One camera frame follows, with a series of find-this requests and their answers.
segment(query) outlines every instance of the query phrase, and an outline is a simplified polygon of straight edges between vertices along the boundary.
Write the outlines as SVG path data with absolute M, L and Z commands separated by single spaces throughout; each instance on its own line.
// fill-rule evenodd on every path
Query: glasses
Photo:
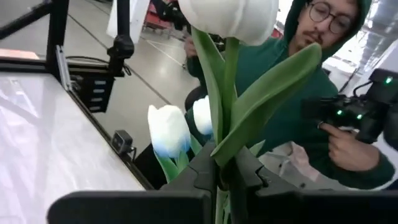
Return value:
M 329 29 L 334 34 L 342 34 L 349 30 L 351 27 L 351 18 L 348 16 L 340 15 L 336 16 L 330 13 L 330 6 L 325 2 L 317 2 L 315 4 L 310 4 L 310 18 L 314 22 L 322 22 L 329 16 L 333 20 L 329 24 Z

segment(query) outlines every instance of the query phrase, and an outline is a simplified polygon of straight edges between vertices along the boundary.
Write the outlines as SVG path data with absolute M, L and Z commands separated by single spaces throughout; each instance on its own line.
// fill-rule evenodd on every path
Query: white tulip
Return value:
M 206 96 L 200 100 L 196 100 L 193 103 L 192 109 L 195 126 L 197 127 L 197 130 L 200 132 L 200 134 L 213 134 L 209 96 Z
M 261 45 L 274 30 L 278 0 L 178 0 L 187 21 L 198 30 Z
M 181 151 L 189 150 L 189 127 L 184 114 L 177 106 L 166 105 L 156 109 L 150 105 L 148 124 L 152 146 L 158 156 L 178 158 Z

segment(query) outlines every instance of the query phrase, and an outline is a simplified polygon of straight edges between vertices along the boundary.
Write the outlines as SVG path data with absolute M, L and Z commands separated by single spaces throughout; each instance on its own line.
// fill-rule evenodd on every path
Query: flower bouquet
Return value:
M 278 0 L 178 0 L 192 25 L 192 38 L 206 80 L 208 96 L 193 105 L 199 132 L 212 135 L 211 157 L 228 173 L 228 162 L 257 136 L 276 109 L 306 82 L 321 60 L 321 48 L 312 44 L 292 55 L 256 80 L 242 95 L 235 89 L 235 75 L 241 44 L 257 46 L 272 34 Z M 222 55 L 209 34 L 226 38 Z M 183 112 L 176 106 L 149 107 L 148 122 L 155 156 L 167 182 L 189 164 L 187 151 L 198 154 L 202 145 L 191 136 Z M 256 156 L 259 142 L 250 151 Z M 228 213 L 228 186 L 219 182 L 216 223 Z

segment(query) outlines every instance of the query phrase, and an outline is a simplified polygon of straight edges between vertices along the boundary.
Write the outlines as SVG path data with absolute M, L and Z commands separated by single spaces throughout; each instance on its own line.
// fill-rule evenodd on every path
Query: hood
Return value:
M 347 41 L 349 41 L 353 36 L 355 36 L 358 31 L 362 28 L 362 25 L 365 22 L 365 18 L 370 10 L 372 0 L 357 0 L 359 4 L 360 15 L 357 20 L 356 25 L 352 28 L 351 32 L 348 35 L 336 43 L 333 47 L 329 49 L 325 49 L 322 51 L 322 62 L 325 61 L 328 57 L 334 55 Z M 285 31 L 284 31 L 284 40 L 290 42 L 293 36 L 296 33 L 301 9 L 305 6 L 309 0 L 293 0 L 292 7 L 290 8 L 289 13 L 287 14 L 286 22 L 285 22 Z

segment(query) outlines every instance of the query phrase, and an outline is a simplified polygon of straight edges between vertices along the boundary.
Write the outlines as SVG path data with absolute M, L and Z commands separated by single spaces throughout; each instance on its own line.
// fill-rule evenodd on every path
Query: ceiling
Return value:
M 279 1 L 278 21 L 284 23 L 292 0 Z M 325 63 L 346 72 L 372 68 L 398 38 L 398 1 L 374 0 L 362 30 Z

